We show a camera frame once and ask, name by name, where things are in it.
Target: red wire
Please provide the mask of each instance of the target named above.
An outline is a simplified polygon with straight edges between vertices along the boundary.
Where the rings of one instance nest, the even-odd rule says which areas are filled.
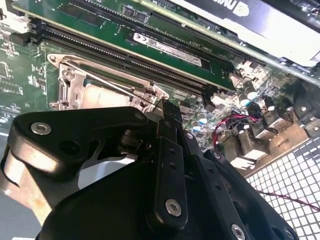
[[[253,116],[243,115],[243,114],[234,114],[234,115],[232,115],[232,116],[229,116],[229,117],[224,118],[223,120],[221,120],[221,121],[216,125],[216,127],[214,128],[214,130],[213,130],[213,132],[212,132],[211,137],[212,137],[213,148],[216,147],[216,141],[217,141],[218,136],[219,136],[218,134],[216,134],[217,129],[218,129],[222,124],[224,124],[226,121],[228,121],[229,119],[232,119],[232,118],[236,118],[236,119],[249,118],[249,119],[251,119],[252,121],[255,121],[255,122],[257,122],[257,121],[259,120],[259,119],[255,118],[255,117],[253,117]]]
[[[289,197],[287,195],[275,194],[273,192],[263,192],[263,191],[257,191],[257,192],[260,193],[260,194],[268,195],[268,196],[274,196],[274,197],[290,200],[290,201],[296,202],[296,203],[301,204],[301,205],[306,205],[306,206],[309,206],[310,208],[316,210],[317,212],[320,212],[320,207],[314,206],[314,205],[312,205],[310,203],[301,201],[299,199],[291,198],[291,197]]]

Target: motherboard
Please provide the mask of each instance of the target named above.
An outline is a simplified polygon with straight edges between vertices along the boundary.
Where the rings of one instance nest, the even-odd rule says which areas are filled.
[[[283,110],[284,100],[292,102],[299,74],[168,17],[171,11],[207,31],[221,30],[170,1],[152,3],[162,10],[134,0],[14,1],[11,10],[21,15],[15,21],[24,21],[24,28],[0,21],[2,135],[27,112],[132,106],[146,113],[166,99],[180,108],[183,128],[206,151],[242,133],[229,116],[248,116],[254,104],[268,113],[267,98]],[[219,34],[246,47],[230,32]],[[265,138],[269,129],[257,131],[257,139]],[[272,137],[256,144],[267,146]]]

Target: memory stick label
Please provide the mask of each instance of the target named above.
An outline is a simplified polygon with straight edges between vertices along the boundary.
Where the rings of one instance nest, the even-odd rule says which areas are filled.
[[[176,58],[181,59],[183,61],[186,61],[188,63],[202,67],[202,62],[201,62],[200,58],[192,56],[190,54],[187,54],[187,53],[180,51],[178,49],[175,49],[171,46],[165,45],[165,44],[158,42],[154,39],[151,39],[147,36],[141,35],[139,33],[135,33],[133,36],[133,40],[140,43],[140,44],[149,46],[153,49],[157,49],[160,52],[163,52],[165,54],[171,55],[173,57],[176,57]]]

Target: electrolytic capacitor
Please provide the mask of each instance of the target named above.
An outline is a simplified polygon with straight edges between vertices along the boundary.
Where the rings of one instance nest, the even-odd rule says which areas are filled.
[[[207,120],[207,114],[205,112],[201,112],[198,114],[198,120],[199,123],[201,124],[207,124],[208,120]]]
[[[264,104],[265,104],[266,108],[268,109],[268,111],[275,110],[275,103],[270,96],[265,97]]]
[[[245,93],[239,93],[238,98],[241,107],[245,107],[250,103],[250,100],[247,98]]]
[[[192,128],[187,128],[186,131],[189,132],[189,133],[191,133],[191,134],[194,134],[194,131],[193,131]]]
[[[258,96],[258,93],[252,84],[247,86],[244,91],[249,100],[253,100]]]
[[[261,119],[262,118],[262,111],[257,103],[251,103],[251,105],[247,109],[248,114],[256,119]]]
[[[200,131],[201,125],[199,121],[193,121],[191,124],[193,131]]]
[[[294,110],[294,106],[292,104],[292,102],[290,101],[289,98],[284,98],[281,100],[283,106],[284,106],[284,109],[287,111],[287,112],[292,112]]]

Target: perforated metal panel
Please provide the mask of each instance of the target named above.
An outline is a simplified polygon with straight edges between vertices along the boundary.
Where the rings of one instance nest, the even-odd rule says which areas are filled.
[[[298,147],[247,181],[258,191],[288,195],[320,207],[320,138]],[[280,197],[261,196],[293,227],[300,240],[320,240],[320,212]]]

